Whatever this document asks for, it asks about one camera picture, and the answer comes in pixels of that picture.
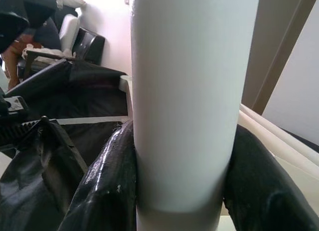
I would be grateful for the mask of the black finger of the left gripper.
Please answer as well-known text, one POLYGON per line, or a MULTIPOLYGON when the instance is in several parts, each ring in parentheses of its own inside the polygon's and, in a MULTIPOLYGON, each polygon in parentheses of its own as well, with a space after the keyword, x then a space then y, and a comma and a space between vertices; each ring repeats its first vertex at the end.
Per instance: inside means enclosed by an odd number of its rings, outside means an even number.
POLYGON ((2 231, 56 231, 87 165, 67 132, 42 117, 21 138, 2 143, 11 158, 0 177, 2 231))

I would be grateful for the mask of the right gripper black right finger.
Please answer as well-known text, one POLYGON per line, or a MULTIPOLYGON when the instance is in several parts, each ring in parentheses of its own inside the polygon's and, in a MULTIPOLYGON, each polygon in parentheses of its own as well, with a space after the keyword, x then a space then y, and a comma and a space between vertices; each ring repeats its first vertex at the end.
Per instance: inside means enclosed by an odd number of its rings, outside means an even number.
POLYGON ((261 141, 238 125, 224 203, 238 231, 317 231, 319 217, 261 141))

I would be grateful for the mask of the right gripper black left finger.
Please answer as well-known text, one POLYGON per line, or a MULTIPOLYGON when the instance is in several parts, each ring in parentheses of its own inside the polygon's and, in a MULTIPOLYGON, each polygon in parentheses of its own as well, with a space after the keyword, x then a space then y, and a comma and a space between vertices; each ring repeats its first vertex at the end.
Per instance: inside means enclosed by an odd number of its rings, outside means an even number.
POLYGON ((82 178, 60 231, 135 231, 137 161, 133 121, 110 136, 82 178))

